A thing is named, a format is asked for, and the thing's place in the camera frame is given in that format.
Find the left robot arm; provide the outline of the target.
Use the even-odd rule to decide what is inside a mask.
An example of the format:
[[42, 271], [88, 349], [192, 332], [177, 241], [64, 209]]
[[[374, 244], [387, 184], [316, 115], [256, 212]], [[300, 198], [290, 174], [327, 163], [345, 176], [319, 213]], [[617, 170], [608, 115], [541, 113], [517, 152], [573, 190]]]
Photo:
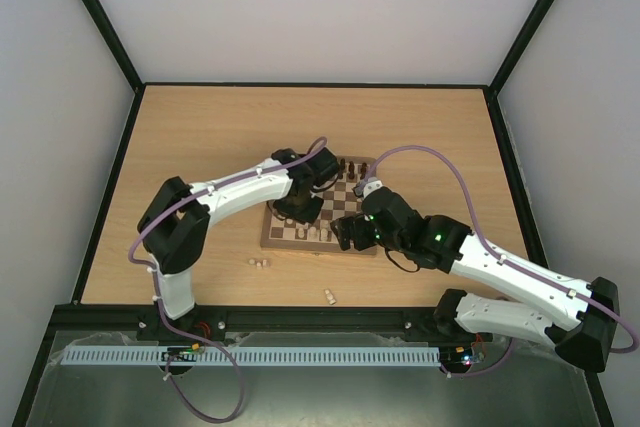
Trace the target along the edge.
[[339, 169], [337, 157], [321, 137], [305, 155], [280, 149], [251, 168], [219, 179], [188, 184], [170, 178], [142, 215], [129, 259], [151, 269], [164, 314], [177, 320], [195, 307], [192, 267], [210, 228], [268, 202], [277, 214], [311, 224], [323, 206], [318, 190], [335, 180]]

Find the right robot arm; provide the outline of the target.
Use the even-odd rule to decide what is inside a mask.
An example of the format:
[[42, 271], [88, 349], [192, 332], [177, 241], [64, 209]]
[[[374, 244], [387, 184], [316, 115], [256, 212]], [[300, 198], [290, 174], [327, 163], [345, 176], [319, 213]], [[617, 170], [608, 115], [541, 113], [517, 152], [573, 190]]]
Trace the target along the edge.
[[507, 295], [489, 300], [449, 289], [434, 315], [438, 331], [455, 339], [464, 332], [494, 333], [546, 345], [585, 371], [606, 367], [619, 311], [618, 288], [606, 278], [570, 278], [482, 241], [450, 217], [414, 216], [404, 223], [357, 214], [332, 221], [341, 249], [378, 245], [399, 252], [419, 269], [434, 269], [481, 282]]

